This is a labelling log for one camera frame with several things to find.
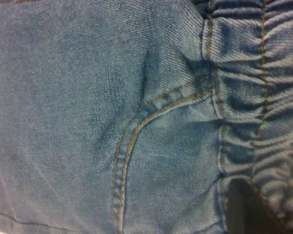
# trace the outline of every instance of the jeans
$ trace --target jeans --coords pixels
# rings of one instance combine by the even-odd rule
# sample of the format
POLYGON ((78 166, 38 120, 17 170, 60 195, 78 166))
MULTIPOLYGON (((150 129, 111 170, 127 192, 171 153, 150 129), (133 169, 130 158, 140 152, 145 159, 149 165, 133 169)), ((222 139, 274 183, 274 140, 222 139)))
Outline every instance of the jeans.
POLYGON ((0 3, 0 231, 226 234, 233 178, 293 229, 293 0, 0 3))

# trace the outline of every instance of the denim fabric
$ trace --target denim fabric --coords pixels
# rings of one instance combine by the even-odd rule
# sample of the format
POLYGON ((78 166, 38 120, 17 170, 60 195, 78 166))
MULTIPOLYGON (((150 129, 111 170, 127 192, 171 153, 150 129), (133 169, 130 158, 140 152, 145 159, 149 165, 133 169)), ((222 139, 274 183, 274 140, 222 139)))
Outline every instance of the denim fabric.
POLYGON ((293 229, 293 0, 0 3, 0 231, 226 234, 233 178, 293 229))

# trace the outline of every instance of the blue denim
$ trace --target blue denim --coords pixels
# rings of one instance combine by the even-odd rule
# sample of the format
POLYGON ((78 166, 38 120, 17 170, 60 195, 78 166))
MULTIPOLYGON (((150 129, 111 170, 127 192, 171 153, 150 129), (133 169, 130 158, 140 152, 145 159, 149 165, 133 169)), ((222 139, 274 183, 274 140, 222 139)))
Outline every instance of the blue denim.
POLYGON ((0 231, 293 229, 293 0, 0 3, 0 231))

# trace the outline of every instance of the seam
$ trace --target seam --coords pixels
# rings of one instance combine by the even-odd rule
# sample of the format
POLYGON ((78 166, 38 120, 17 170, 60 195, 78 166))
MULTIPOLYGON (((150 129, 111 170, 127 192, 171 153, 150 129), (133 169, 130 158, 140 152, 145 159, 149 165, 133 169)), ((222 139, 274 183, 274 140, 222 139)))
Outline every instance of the seam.
POLYGON ((136 114, 129 120, 129 122, 126 124, 126 126, 123 128, 123 132, 121 134, 121 137, 120 137, 120 140, 118 142, 118 146, 117 146, 117 150, 116 150, 116 156, 115 156, 115 166, 114 166, 114 179, 113 179, 113 192, 112 192, 112 219, 114 220, 115 218, 115 204, 114 204, 114 197, 115 197, 115 189, 116 189, 116 178, 117 178, 117 164, 118 164, 118 156, 119 156, 119 150, 120 150, 120 147, 121 147, 121 144, 123 142, 123 139, 124 139, 124 135, 129 127, 129 125, 133 122, 133 120, 137 117, 137 115, 148 105, 168 96, 169 94, 171 94, 172 92, 178 90, 178 89, 182 89, 182 88, 186 88, 186 87, 190 87, 190 86, 193 86, 193 85, 196 85, 200 82, 203 82, 204 80, 208 79, 209 77, 204 77, 196 82, 189 82, 189 83, 186 83, 186 84, 183 84, 183 85, 179 85, 171 90, 169 90, 168 92, 154 98, 154 99, 151 99, 149 101, 146 101, 143 105, 141 105, 139 107, 139 109, 137 110, 136 114))
POLYGON ((52 226, 49 226, 47 224, 42 224, 42 223, 23 223, 23 222, 18 222, 15 218, 10 217, 10 216, 8 216, 6 214, 2 214, 2 213, 0 213, 0 217, 7 218, 10 221, 12 221, 13 223, 16 223, 17 225, 20 225, 20 226, 40 226, 40 227, 45 227, 45 228, 52 228, 52 229, 63 230, 63 231, 70 231, 70 232, 74 232, 74 233, 84 233, 82 231, 70 230, 70 229, 67 229, 67 228, 52 227, 52 226))
POLYGON ((191 95, 190 97, 186 97, 186 98, 182 98, 179 99, 178 101, 166 106, 165 108, 151 114, 150 116, 148 116, 147 118, 145 118, 135 129, 135 132, 133 134, 133 136, 131 137, 128 149, 127 149, 127 153, 126 153, 126 159, 125 159, 125 163, 124 163, 124 168, 123 168, 123 180, 122 180, 122 184, 121 184, 121 195, 120 195, 120 206, 119 206, 119 211, 118 211, 118 221, 119 221, 119 228, 122 228, 122 223, 123 223, 123 219, 121 217, 121 213, 123 212, 124 209, 124 199, 125 199, 125 182, 126 182, 126 173, 127 173, 127 167, 128 167, 128 162, 130 159, 130 155, 131 155, 131 151, 133 148, 134 143, 136 142, 136 139, 138 137, 138 132, 143 128, 143 126, 145 126, 146 123, 148 123, 149 121, 151 121, 152 119, 156 118, 159 114, 171 109, 172 107, 181 104, 183 102, 189 101, 189 100, 194 100, 196 98, 202 97, 203 95, 209 94, 212 90, 204 90, 202 93, 198 93, 198 94, 194 94, 191 95))
MULTIPOLYGON (((210 60, 210 53, 211 53, 211 34, 212 34, 212 19, 213 19, 213 12, 215 10, 215 0, 211 0, 211 4, 210 4, 210 10, 211 10, 211 17, 209 18, 209 39, 208 39, 208 48, 207 48, 207 54, 208 54, 208 59, 210 60)), ((218 64, 217 62, 214 62, 215 65, 215 71, 214 71, 214 76, 215 76, 215 86, 216 86, 216 98, 217 98, 217 105, 218 105, 218 109, 220 111, 220 114, 222 116, 223 119, 226 119, 226 115, 224 113, 224 109, 222 107, 221 101, 220 101, 220 96, 219 96, 219 81, 218 81, 218 77, 217 77, 217 70, 218 70, 218 64)), ((220 189, 221 189, 221 193, 222 193, 222 201, 223 201, 223 208, 224 211, 227 210, 227 197, 226 197, 226 189, 225 189, 225 185, 224 185, 224 179, 227 176, 227 173, 225 171, 225 149, 226 149, 226 143, 224 141, 225 139, 225 131, 227 130, 228 124, 226 123, 224 125, 224 129, 223 129, 223 149, 220 155, 220 165, 221 165, 221 170, 224 174, 224 178, 222 178, 222 180, 220 181, 220 189)))
POLYGON ((223 200, 223 207, 224 207, 224 211, 227 210, 227 196, 226 196, 226 189, 225 189, 225 182, 224 182, 224 179, 225 177, 227 176, 227 173, 225 172, 225 157, 226 157, 226 149, 227 149, 227 143, 224 141, 225 139, 225 132, 227 131, 227 128, 228 128, 228 125, 225 124, 224 125, 224 129, 223 129, 223 149, 222 149, 222 152, 221 152, 221 155, 220 155, 220 158, 221 158, 221 162, 220 162, 220 165, 221 165, 221 169, 224 173, 224 178, 222 178, 222 180, 220 181, 220 189, 221 189, 221 193, 222 193, 222 200, 223 200))
MULTIPOLYGON (((267 119, 266 119, 266 114, 269 112, 269 101, 268 101, 268 95, 269 95, 269 84, 267 82, 267 77, 268 77, 268 72, 267 72, 267 69, 265 68, 265 65, 266 65, 266 50, 265 50, 265 22, 266 22, 266 7, 267 7, 267 0, 264 0, 264 4, 265 4, 265 9, 264 9, 264 15, 262 16, 262 25, 261 25, 261 45, 260 45, 260 49, 261 49, 261 52, 262 52, 262 64, 261 64, 261 69, 263 71, 263 81, 265 82, 265 96, 264 96, 264 105, 265 105, 265 112, 263 114, 263 117, 262 117, 262 124, 261 126, 258 128, 258 131, 257 131, 257 134, 256 134, 256 137, 255 137, 255 141, 259 141, 259 138, 260 136, 262 135, 262 127, 264 124, 267 123, 267 119)), ((253 157, 253 168, 252 168, 252 178, 254 177, 254 166, 255 166, 255 163, 256 163, 256 156, 254 155, 253 157)))
POLYGON ((211 9, 212 11, 215 10, 215 0, 211 0, 211 3, 210 3, 210 9, 211 9))

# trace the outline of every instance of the orange stitching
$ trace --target orange stitching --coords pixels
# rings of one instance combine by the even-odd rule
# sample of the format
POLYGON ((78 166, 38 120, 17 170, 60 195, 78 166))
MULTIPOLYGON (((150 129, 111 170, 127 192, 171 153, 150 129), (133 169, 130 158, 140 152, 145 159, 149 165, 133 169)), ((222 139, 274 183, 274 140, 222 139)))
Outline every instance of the orange stitching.
MULTIPOLYGON (((265 103, 265 111, 266 113, 269 112, 268 106, 269 106, 269 101, 268 101, 268 94, 269 94, 269 84, 267 82, 267 77, 268 77, 268 73, 267 73, 267 69, 265 68, 265 64, 266 64, 266 50, 265 50, 265 22, 266 22, 266 11, 264 12, 264 15, 262 16, 262 26, 261 26, 261 46, 260 49, 262 51, 262 65, 261 65, 261 69, 264 73, 263 76, 263 80, 265 82, 265 97, 264 97, 264 103, 265 103)), ((262 118, 262 125, 259 127, 257 135, 256 135, 256 141, 259 140, 259 137, 262 134, 262 126, 266 123, 266 118, 265 116, 263 116, 262 118)))
POLYGON ((118 211, 118 220, 119 220, 119 227, 122 226, 122 219, 120 217, 120 214, 122 213, 122 210, 124 208, 123 206, 123 203, 124 203, 124 199, 125 199, 125 182, 126 182, 126 173, 127 173, 127 167, 128 167, 128 162, 129 162, 129 158, 130 158, 130 154, 131 154, 131 151, 132 151, 132 148, 133 148, 133 145, 137 139, 137 136, 138 136, 138 132, 141 130, 141 128, 147 123, 149 122, 150 120, 152 120, 154 117, 156 117, 157 115, 159 115, 160 113, 162 112, 165 112, 166 110, 168 109, 171 109, 172 107, 178 105, 178 104, 181 104, 183 102, 186 102, 188 100, 194 100, 196 98, 199 98, 205 94, 208 94, 210 93, 212 90, 208 90, 208 91, 205 91, 205 92, 202 92, 202 93, 198 93, 198 94, 194 94, 194 95, 191 95, 190 97, 186 97, 186 98, 182 98, 168 106, 166 106, 165 108, 151 114, 149 117, 145 118, 137 127, 136 127, 136 130, 131 138, 131 141, 129 143, 129 146, 128 146, 128 149, 127 149, 127 154, 126 154, 126 160, 125 160, 125 164, 124 164, 124 168, 123 168, 123 181, 122 181, 122 186, 121 186, 121 195, 120 195, 120 206, 119 206, 119 211, 118 211))
POLYGON ((147 102, 145 102, 139 109, 138 111, 136 112, 136 114, 129 120, 129 122, 126 124, 125 128, 123 129, 123 133, 121 135, 121 138, 118 142, 118 146, 117 146, 117 150, 116 150, 116 157, 115 157, 115 166, 114 166, 114 179, 113 179, 113 187, 112 187, 112 190, 113 190, 113 193, 112 193, 112 219, 114 220, 114 216, 115 216, 115 212, 114 212, 114 209, 115 209, 115 204, 114 204, 114 196, 115 196, 115 187, 116 187, 116 173, 117 173, 117 164, 118 164, 118 155, 119 155, 119 150, 120 150, 120 146, 122 144, 122 141, 123 141, 123 138, 124 138, 124 134, 125 132, 127 131, 127 128, 129 127, 129 125, 132 123, 132 121, 135 119, 135 117, 142 111, 142 109, 154 102, 156 102, 157 100, 160 100, 162 99, 163 97, 169 95, 170 93, 176 91, 177 89, 182 89, 182 88, 186 88, 188 86, 192 86, 192 85, 195 85, 195 84, 198 84, 200 82, 203 82, 204 80, 208 79, 209 77, 204 77, 196 82, 189 82, 189 83, 186 83, 186 84, 183 84, 183 85, 179 85, 173 89, 171 89, 170 91, 168 91, 167 93, 164 93, 154 99, 151 99, 147 102))
POLYGON ((207 44, 207 58, 210 58, 210 46, 211 46, 211 30, 212 30, 212 17, 209 19, 209 38, 207 44))

